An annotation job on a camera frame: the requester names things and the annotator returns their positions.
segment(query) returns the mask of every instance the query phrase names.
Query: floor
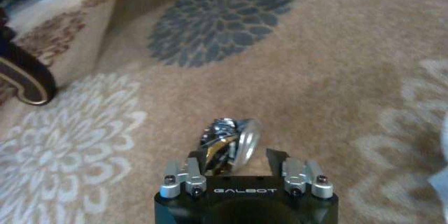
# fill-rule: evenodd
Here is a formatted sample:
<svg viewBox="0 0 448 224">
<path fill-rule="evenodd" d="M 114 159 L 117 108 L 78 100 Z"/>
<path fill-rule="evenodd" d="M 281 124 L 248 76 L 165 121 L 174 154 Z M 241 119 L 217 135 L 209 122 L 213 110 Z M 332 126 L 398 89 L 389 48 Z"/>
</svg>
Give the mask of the floor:
<svg viewBox="0 0 448 224">
<path fill-rule="evenodd" d="M 0 106 L 0 223 L 152 223 L 164 164 L 221 117 L 262 125 L 237 175 L 282 150 L 321 165 L 340 223 L 442 223 L 446 14 L 446 0 L 108 0 L 56 17 L 37 37 L 69 35 L 45 39 L 66 48 L 58 94 Z"/>
</svg>

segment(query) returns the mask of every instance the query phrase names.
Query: screw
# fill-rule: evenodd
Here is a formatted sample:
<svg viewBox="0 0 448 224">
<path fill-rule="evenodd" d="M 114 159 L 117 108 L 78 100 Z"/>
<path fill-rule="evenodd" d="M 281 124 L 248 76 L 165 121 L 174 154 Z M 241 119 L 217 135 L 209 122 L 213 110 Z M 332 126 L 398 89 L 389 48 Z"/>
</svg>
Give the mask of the screw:
<svg viewBox="0 0 448 224">
<path fill-rule="evenodd" d="M 328 178 L 326 178 L 326 176 L 325 175 L 317 175 L 317 177 L 316 177 L 316 181 L 317 181 L 317 183 L 320 183 L 320 184 L 326 184 L 326 182 L 328 182 Z"/>
<path fill-rule="evenodd" d="M 202 189 L 198 186 L 194 186 L 190 190 L 190 196 L 193 196 L 193 198 L 198 198 L 202 194 Z"/>
<path fill-rule="evenodd" d="M 176 183 L 176 176 L 174 175 L 166 175 L 164 178 L 164 184 L 172 185 Z"/>
<path fill-rule="evenodd" d="M 302 195 L 301 190 L 297 187 L 292 188 L 290 195 L 293 196 L 293 198 L 300 197 Z"/>
</svg>

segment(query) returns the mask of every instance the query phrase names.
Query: gray flower pattern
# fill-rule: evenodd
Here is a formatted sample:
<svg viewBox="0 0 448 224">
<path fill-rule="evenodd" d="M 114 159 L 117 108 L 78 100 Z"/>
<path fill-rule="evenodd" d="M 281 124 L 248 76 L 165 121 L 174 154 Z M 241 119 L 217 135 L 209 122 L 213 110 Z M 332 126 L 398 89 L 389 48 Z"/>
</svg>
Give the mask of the gray flower pattern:
<svg viewBox="0 0 448 224">
<path fill-rule="evenodd" d="M 265 38 L 292 0 L 177 0 L 149 36 L 152 57 L 200 67 Z"/>
</svg>

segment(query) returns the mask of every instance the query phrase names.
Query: wooden furniture leg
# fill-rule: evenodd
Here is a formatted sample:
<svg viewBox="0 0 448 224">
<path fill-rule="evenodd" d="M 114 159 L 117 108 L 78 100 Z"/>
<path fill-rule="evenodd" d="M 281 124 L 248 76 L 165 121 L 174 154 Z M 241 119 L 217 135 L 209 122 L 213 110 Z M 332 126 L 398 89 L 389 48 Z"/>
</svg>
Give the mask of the wooden furniture leg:
<svg viewBox="0 0 448 224">
<path fill-rule="evenodd" d="M 0 9 L 0 78 L 17 88 L 20 101 L 44 105 L 56 94 L 54 79 L 40 61 L 10 42 L 14 32 L 5 26 L 6 20 Z"/>
</svg>

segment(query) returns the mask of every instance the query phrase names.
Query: chrome object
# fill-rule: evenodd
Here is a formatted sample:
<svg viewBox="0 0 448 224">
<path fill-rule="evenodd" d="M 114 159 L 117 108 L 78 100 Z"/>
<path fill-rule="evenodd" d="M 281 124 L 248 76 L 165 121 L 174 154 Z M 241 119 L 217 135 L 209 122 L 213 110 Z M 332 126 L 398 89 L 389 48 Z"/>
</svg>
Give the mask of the chrome object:
<svg viewBox="0 0 448 224">
<path fill-rule="evenodd" d="M 189 195 L 197 196 L 206 190 L 206 178 L 201 175 L 197 159 L 186 158 L 185 167 L 178 169 L 177 161 L 168 161 L 165 175 L 160 186 L 162 198 L 176 198 L 180 194 L 180 184 L 185 182 L 185 191 Z"/>
<path fill-rule="evenodd" d="M 333 195 L 333 184 L 324 175 L 322 170 L 316 161 L 308 160 L 305 165 L 300 167 L 298 160 L 288 157 L 281 164 L 285 181 L 285 191 L 290 193 L 293 188 L 305 192 L 305 184 L 310 185 L 312 194 L 321 199 L 328 199 Z"/>
<path fill-rule="evenodd" d="M 180 194 L 178 164 L 176 161 L 168 161 L 162 184 L 160 186 L 160 196 L 174 198 Z"/>
<path fill-rule="evenodd" d="M 261 127 L 253 119 L 216 119 L 204 130 L 200 149 L 206 149 L 206 170 L 212 174 L 236 171 L 253 154 Z"/>
<path fill-rule="evenodd" d="M 193 157 L 186 159 L 186 173 L 185 191 L 189 195 L 197 196 L 197 188 L 201 193 L 206 190 L 206 179 L 200 173 L 197 159 Z"/>
</svg>

